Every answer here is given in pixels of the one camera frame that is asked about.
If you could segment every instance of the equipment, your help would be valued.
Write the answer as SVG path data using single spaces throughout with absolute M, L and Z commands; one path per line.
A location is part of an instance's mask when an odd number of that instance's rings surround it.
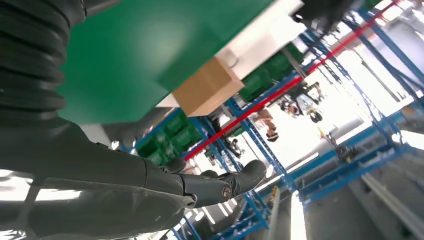
M 185 208 L 223 203 L 265 176 L 259 160 L 242 172 L 213 178 L 171 174 L 147 159 L 90 142 L 76 124 L 58 117 L 65 106 L 56 93 L 64 81 L 59 66 L 66 60 L 71 28 L 118 2 L 0 2 L 0 170 L 5 186 L 0 231 L 23 231 L 27 240 L 137 236 L 169 229 Z M 17 199 L 8 200 L 11 196 Z
M 315 44 L 335 30 L 346 12 L 358 9 L 363 0 L 303 0 L 304 5 L 291 18 L 297 23 L 303 23 L 313 33 L 319 35 Z

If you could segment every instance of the blue metal rack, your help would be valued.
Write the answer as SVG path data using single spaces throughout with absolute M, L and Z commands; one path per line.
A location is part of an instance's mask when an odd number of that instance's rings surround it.
M 197 130 L 200 132 L 200 135 L 204 139 L 208 139 L 208 134 L 211 136 L 215 134 L 215 131 L 210 125 L 210 122 L 206 118 L 192 117 L 190 118 L 190 120 L 194 124 L 194 126 L 197 128 Z M 230 160 L 234 168 L 237 171 L 241 171 L 240 166 L 235 161 L 230 151 L 228 151 L 228 149 L 225 147 L 223 141 L 221 139 L 218 139 L 216 143 L 223 150 L 224 156 Z M 221 164 L 221 166 L 227 172 L 231 172 L 230 167 L 227 165 L 221 152 L 219 152 L 218 149 L 213 144 L 210 144 L 209 148 L 214 153 L 219 164 Z M 253 210 L 253 214 L 247 218 L 239 219 L 239 222 L 237 224 L 234 224 L 226 231 L 215 235 L 211 239 L 221 239 L 221 238 L 241 239 L 244 236 L 251 233 L 252 231 L 255 231 L 260 228 L 268 228 L 267 216 L 270 214 L 270 210 L 268 206 L 262 200 L 261 196 L 255 191 L 252 191 L 252 192 L 244 193 L 243 197 L 245 198 L 250 208 Z M 255 203 L 255 200 L 259 202 L 259 204 L 262 207 L 261 209 L 258 208 L 258 206 Z
M 366 12 L 360 12 L 360 15 L 366 20 L 370 20 L 370 15 Z M 351 21 L 344 21 L 349 27 L 353 30 L 357 29 L 359 26 L 357 23 Z M 422 99 L 420 99 L 411 86 L 415 86 L 418 89 L 421 89 L 424 92 L 424 73 L 422 73 L 408 57 L 393 43 L 393 41 L 376 25 L 372 26 L 371 29 L 382 39 L 382 41 L 390 48 L 392 51 L 402 60 L 402 62 L 418 77 L 420 82 L 412 80 L 410 77 L 406 76 L 404 73 L 400 72 L 394 66 L 392 66 L 376 49 L 375 47 L 363 36 L 359 35 L 359 39 L 363 44 L 375 55 L 375 57 L 387 68 L 387 70 L 399 81 L 401 86 L 413 97 L 414 103 L 411 103 L 409 106 L 413 108 L 417 113 L 424 113 L 424 104 Z M 301 39 L 305 42 L 307 46 L 311 46 L 312 42 L 317 39 L 317 37 L 310 31 L 306 31 L 301 36 Z M 315 54 L 318 60 L 321 60 L 323 55 L 328 55 L 330 50 L 322 43 L 317 44 L 312 53 Z M 284 183 L 284 186 L 288 188 L 291 193 L 299 194 L 300 199 L 305 205 L 318 200 L 327 194 L 336 191 L 354 179 L 360 177 L 361 175 L 368 173 L 376 168 L 381 167 L 385 163 L 392 161 L 403 154 L 413 154 L 414 149 L 404 142 L 394 143 L 392 141 L 392 134 L 399 134 L 400 131 L 397 127 L 397 124 L 403 123 L 406 121 L 405 116 L 402 111 L 397 111 L 392 115 L 385 116 L 382 114 L 377 107 L 370 101 L 370 99 L 364 94 L 364 92 L 358 87 L 354 80 L 349 75 L 348 71 L 337 61 L 336 57 L 330 57 L 329 61 L 337 68 L 337 71 L 334 71 L 329 64 L 324 63 L 323 66 L 328 70 L 331 76 L 334 78 L 336 84 L 352 84 L 352 86 L 358 91 L 364 101 L 361 104 L 367 108 L 369 116 L 372 119 L 373 125 L 358 133 L 357 135 L 346 140 L 343 145 L 347 147 L 354 147 L 359 145 L 361 142 L 367 141 L 375 136 L 383 136 L 385 141 L 375 146 L 372 149 L 368 149 L 361 155 L 356 156 L 349 162 L 338 162 L 338 166 L 331 172 L 325 174 L 324 176 L 316 179 L 315 181 L 305 185 L 297 185 L 297 181 L 302 178 L 307 173 L 319 169 L 324 164 L 328 163 L 333 159 L 337 159 L 337 153 L 333 149 L 317 158 L 309 161 L 302 167 L 287 173 L 285 168 L 279 162 L 277 156 L 273 151 L 268 147 L 267 143 L 264 141 L 258 130 L 255 128 L 254 124 L 250 119 L 244 119 L 241 121 L 241 126 L 246 130 L 249 136 L 252 138 L 254 143 L 258 146 L 259 150 L 262 152 L 266 160 L 274 167 L 275 171 L 280 175 L 281 182 Z M 314 65 L 314 60 L 309 64 L 302 66 L 302 68 L 307 72 L 310 67 Z M 269 97 L 271 94 L 275 93 L 280 88 L 286 86 L 293 79 L 298 77 L 296 72 L 292 72 L 287 77 L 285 77 L 281 82 L 277 83 L 269 90 L 264 92 L 252 103 L 245 106 L 243 109 L 238 106 L 236 101 L 231 98 L 227 101 L 226 105 L 230 108 L 232 113 L 239 117 L 249 111 L 253 106 L 262 102 L 264 99 Z M 153 129 L 146 137 L 151 134 L 154 134 L 156 129 L 163 126 L 167 121 L 169 121 L 175 114 L 177 114 L 180 109 L 174 111 L 168 117 L 165 118 L 155 129 Z M 215 134 L 214 129 L 211 127 L 210 122 L 204 117 L 191 118 L 190 119 L 194 126 L 198 129 L 203 140 L 208 139 L 208 135 L 213 136 Z M 138 147 L 142 144 L 143 139 L 139 139 L 135 147 Z M 229 172 L 230 167 L 226 163 L 228 159 L 234 168 L 237 171 L 240 171 L 240 167 L 237 164 L 236 160 L 225 147 L 223 141 L 218 139 L 216 143 L 222 149 L 220 152 L 213 144 L 210 144 L 208 147 L 216 156 L 217 161 L 222 165 L 222 167 Z M 211 239 L 242 239 L 249 233 L 256 231 L 260 228 L 268 228 L 267 217 L 270 214 L 270 210 L 265 202 L 262 200 L 262 197 L 265 195 L 263 193 L 257 193 L 255 191 L 245 193 L 243 197 L 247 202 L 246 210 L 241 215 L 241 218 L 236 224 L 231 226 L 229 229 L 215 235 Z M 196 232 L 196 229 L 189 223 L 186 219 L 188 227 L 194 237 L 194 239 L 200 239 L 199 234 Z M 185 236 L 178 235 L 178 232 L 172 229 L 177 239 L 186 239 Z

